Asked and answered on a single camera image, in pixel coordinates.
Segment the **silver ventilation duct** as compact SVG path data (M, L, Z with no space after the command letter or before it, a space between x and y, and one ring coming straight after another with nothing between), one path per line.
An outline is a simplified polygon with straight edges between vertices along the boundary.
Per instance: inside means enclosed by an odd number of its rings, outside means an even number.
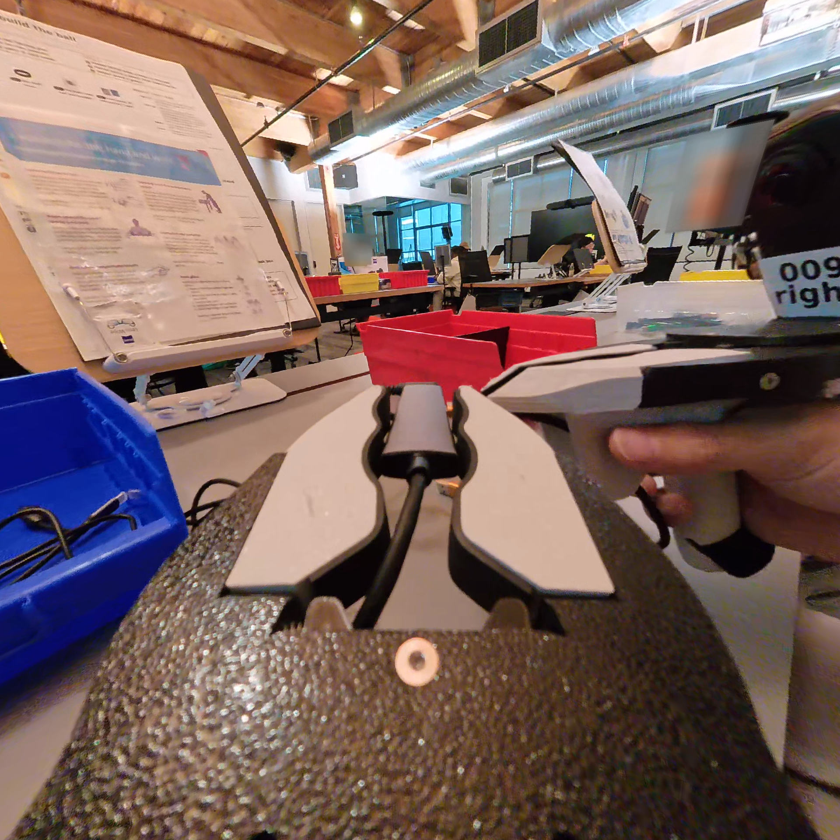
M421 128L459 106L583 54L691 2L519 2L478 29L477 46L443 64L368 112L350 110L329 123L308 153L315 165L364 154L382 140Z
M838 57L838 25L760 45L754 21L627 67L399 159L422 180L494 169L583 140L694 111L788 78Z

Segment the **blue parts bin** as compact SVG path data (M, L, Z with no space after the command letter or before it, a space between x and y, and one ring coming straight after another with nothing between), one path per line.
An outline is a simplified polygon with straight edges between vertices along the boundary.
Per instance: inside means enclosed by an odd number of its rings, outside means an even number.
M152 427L75 369L2 380L1 513L35 505L74 526L122 491L138 520L95 531L73 560L2 584L2 686L123 616L186 539L186 520ZM2 530L2 560L45 539Z

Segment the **black computer monitor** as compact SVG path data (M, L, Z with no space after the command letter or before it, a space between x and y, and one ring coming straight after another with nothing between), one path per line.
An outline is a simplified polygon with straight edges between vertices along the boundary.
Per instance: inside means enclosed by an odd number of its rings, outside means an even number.
M528 260L537 263L553 245L568 245L581 236L601 242L596 231L592 204L532 211L528 235Z

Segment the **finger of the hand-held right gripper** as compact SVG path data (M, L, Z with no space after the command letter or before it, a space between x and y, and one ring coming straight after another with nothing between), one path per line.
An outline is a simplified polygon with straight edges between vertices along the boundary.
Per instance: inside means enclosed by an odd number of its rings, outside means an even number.
M515 414L609 413L638 408L643 381L637 367L528 367L482 393Z
M636 375L643 368L651 366L717 364L720 361L742 361L748 357L747 350L675 347L656 349L645 346L641 350L636 348L632 353L579 353L573 359L570 356L557 356L533 360L511 367L507 374L510 377L572 377L582 374L610 375L617 371L619 375Z

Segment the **instruction sheet on stand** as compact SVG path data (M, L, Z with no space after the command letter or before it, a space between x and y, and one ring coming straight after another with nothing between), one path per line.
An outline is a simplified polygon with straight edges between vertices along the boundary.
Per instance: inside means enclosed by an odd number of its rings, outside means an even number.
M214 91L29 17L1 30L8 354L134 379L157 429L283 400L249 374L320 318Z

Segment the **long office desk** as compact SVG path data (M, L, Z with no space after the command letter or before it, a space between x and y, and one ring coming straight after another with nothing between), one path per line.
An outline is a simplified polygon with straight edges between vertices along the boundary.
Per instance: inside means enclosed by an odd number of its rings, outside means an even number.
M361 292L315 297L313 302L316 306L339 305L354 301L375 301L387 298L415 297L419 295L432 296L445 287L442 284L426 284L424 287L406 287L386 290L367 290Z
M569 277L552 277L543 279L523 279L523 280L490 280L481 282L461 281L461 288L467 291L475 292L490 292L490 291L504 291L504 290L528 290L528 289L543 289L549 287L565 287L573 284L582 284L583 286L599 285L604 280L611 277L612 274L593 275L582 274L579 276Z

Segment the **clear plastic storage box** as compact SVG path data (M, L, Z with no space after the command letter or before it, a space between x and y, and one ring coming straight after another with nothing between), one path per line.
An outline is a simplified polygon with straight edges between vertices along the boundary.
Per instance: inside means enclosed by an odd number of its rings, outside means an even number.
M616 324L639 331L643 323L767 322L774 310L760 280L664 281L619 287Z

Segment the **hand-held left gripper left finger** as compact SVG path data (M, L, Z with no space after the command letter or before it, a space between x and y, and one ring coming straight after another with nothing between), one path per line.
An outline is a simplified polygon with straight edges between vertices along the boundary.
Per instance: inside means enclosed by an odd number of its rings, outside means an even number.
M225 590L300 602L364 598L390 540L375 472L390 395L373 385L315 423L288 449L230 571Z

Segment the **red divided parts bin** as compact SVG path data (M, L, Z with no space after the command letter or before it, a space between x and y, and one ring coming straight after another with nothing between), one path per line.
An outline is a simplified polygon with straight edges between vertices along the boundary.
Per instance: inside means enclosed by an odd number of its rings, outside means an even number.
M514 364L597 345L589 317L494 311L431 311L359 326L376 385L435 382L480 390Z

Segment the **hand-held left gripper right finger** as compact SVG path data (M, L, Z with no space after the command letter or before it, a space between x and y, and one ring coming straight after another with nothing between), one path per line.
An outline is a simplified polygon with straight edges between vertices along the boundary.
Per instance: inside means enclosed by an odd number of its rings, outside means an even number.
M616 587L554 450L470 386L454 394L461 458L448 569L487 611L505 598L533 612L553 598L602 599Z

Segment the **person's right hand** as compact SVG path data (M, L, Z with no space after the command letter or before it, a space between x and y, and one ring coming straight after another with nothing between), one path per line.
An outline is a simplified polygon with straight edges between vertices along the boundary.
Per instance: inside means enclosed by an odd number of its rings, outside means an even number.
M714 424L618 427L608 447L644 476L735 474L742 523L756 537L838 564L838 403L742 413Z

